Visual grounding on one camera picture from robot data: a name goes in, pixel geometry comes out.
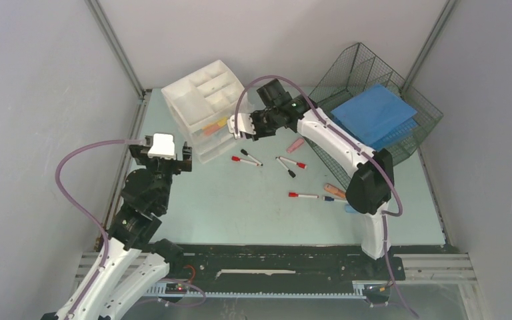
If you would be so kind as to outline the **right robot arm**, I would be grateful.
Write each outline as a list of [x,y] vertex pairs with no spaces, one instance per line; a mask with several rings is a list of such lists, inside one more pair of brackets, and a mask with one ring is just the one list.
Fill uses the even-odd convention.
[[345,191],[348,204],[364,217],[361,260],[365,276],[377,279],[388,269],[384,256],[389,250],[387,226],[383,222],[389,201],[396,198],[393,160],[390,152],[360,143],[331,120],[304,92],[292,97],[282,84],[288,80],[266,75],[268,82],[257,92],[264,109],[236,111],[232,132],[236,137],[257,141],[288,128],[325,151],[350,178]]

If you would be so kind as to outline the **yellow highlighter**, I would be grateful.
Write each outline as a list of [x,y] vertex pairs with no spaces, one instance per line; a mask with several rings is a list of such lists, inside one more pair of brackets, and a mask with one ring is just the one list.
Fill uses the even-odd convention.
[[222,118],[202,129],[204,136],[210,136],[227,125],[227,118]]

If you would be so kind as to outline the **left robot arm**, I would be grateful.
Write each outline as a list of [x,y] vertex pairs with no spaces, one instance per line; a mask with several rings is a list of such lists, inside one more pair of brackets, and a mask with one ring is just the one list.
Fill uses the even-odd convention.
[[120,319],[155,282],[183,272],[183,249],[151,238],[167,213],[173,177],[192,170],[192,148],[183,146],[181,160],[151,157],[146,146],[129,150],[140,169],[125,179],[104,248],[68,302],[43,319]]

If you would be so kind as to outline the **orange highlighter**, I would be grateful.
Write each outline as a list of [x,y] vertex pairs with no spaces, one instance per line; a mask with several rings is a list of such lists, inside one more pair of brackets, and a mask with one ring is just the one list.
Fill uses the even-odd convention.
[[338,197],[340,199],[345,198],[345,191],[329,183],[324,184],[324,190],[329,194]]

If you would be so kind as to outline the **white plastic drawer organizer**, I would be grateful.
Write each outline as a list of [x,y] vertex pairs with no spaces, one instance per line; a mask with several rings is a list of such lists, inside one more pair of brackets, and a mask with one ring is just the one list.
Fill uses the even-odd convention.
[[210,136],[202,129],[234,115],[245,87],[236,75],[216,60],[161,89],[179,132],[200,163],[207,163],[237,144],[227,125]]

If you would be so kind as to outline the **pink highlighter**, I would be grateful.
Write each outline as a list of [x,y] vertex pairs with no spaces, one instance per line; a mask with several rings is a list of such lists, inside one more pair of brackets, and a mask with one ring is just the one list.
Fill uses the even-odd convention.
[[294,142],[292,142],[292,144],[290,144],[290,146],[288,146],[288,148],[286,149],[286,152],[292,153],[292,152],[296,151],[298,148],[300,148],[304,143],[305,143],[304,138],[300,137],[300,138],[296,139]]

